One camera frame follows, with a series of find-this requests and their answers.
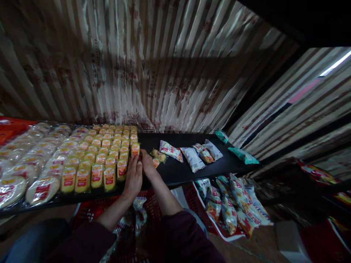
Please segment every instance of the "striped curtain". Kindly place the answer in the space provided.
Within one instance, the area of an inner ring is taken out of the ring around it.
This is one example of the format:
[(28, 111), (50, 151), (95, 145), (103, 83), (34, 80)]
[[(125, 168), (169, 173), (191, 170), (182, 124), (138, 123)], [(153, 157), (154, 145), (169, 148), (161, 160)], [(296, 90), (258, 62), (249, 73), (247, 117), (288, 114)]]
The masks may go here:
[[(296, 140), (351, 112), (351, 59), (347, 58), (328, 75), (316, 79), (343, 57), (350, 49), (345, 47), (310, 49), (288, 70), (271, 89), (232, 127), (230, 139), (240, 147), (255, 128), (276, 112), (301, 89), (314, 83), (305, 94), (246, 144), (243, 149), (263, 160)], [(249, 177), (255, 177), (290, 157), (311, 158), (351, 141), (351, 124), (316, 139), (293, 152), (281, 156)], [(326, 169), (340, 179), (351, 172), (350, 149), (333, 153), (312, 164)]]
[(213, 132), (298, 45), (231, 0), (0, 2), (0, 112)]

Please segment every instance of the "green snack package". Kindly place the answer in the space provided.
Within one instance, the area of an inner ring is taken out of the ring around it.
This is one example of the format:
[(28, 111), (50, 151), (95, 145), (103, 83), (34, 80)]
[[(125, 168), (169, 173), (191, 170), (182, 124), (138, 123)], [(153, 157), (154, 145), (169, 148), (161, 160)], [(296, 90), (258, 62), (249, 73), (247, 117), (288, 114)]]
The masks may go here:
[(242, 160), (245, 164), (259, 164), (252, 155), (248, 154), (246, 151), (243, 151), (239, 148), (228, 148), (233, 154), (235, 154), (240, 160)]
[(200, 193), (202, 201), (205, 201), (207, 190), (210, 188), (211, 183), (209, 179), (201, 179), (195, 181), (196, 187)]
[(222, 142), (224, 142), (224, 144), (226, 144), (228, 142), (228, 136), (226, 135), (226, 133), (224, 131), (217, 129), (215, 131), (215, 134)]

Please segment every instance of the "hand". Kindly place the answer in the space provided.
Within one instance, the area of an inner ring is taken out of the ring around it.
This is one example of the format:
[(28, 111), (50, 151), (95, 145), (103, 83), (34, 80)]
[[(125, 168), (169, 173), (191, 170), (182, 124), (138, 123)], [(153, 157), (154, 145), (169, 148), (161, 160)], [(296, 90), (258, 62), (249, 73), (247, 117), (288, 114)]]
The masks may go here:
[(122, 195), (133, 200), (137, 197), (143, 184), (143, 164), (138, 161), (139, 155), (129, 159), (128, 171), (125, 175), (125, 186)]
[(152, 157), (143, 149), (140, 150), (141, 159), (143, 162), (143, 171), (146, 177), (151, 181), (155, 175), (158, 175)]

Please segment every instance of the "pile of snack packages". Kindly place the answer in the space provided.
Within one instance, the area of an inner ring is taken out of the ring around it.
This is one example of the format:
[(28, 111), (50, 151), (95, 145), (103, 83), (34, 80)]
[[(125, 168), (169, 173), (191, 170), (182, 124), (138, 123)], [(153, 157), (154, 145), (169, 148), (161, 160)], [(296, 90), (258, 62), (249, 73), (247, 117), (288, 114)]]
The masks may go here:
[(137, 127), (38, 123), (0, 149), (0, 208), (36, 206), (61, 194), (111, 191), (138, 155)]
[(138, 254), (144, 252), (140, 250), (145, 246), (147, 212), (143, 205), (146, 201), (146, 197), (137, 197), (133, 206), (125, 212), (113, 231), (117, 236), (116, 241), (108, 249), (100, 263), (109, 262), (114, 253), (115, 256), (123, 256), (127, 253), (134, 253), (134, 248)]
[(273, 225), (257, 199), (254, 187), (245, 179), (226, 174), (217, 177), (212, 184), (209, 179), (202, 179), (195, 185), (211, 221), (227, 230), (229, 235), (245, 233), (249, 238), (254, 228)]

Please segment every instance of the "dark red sleeve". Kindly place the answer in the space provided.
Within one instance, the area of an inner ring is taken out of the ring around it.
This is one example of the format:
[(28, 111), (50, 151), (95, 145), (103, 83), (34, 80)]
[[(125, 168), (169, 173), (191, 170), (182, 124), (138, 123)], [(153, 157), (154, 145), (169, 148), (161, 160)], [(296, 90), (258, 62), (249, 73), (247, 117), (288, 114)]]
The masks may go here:
[(115, 240), (116, 235), (101, 224), (86, 222), (60, 244), (45, 262), (98, 263)]
[(175, 262), (226, 262), (188, 212), (163, 217), (167, 256)]

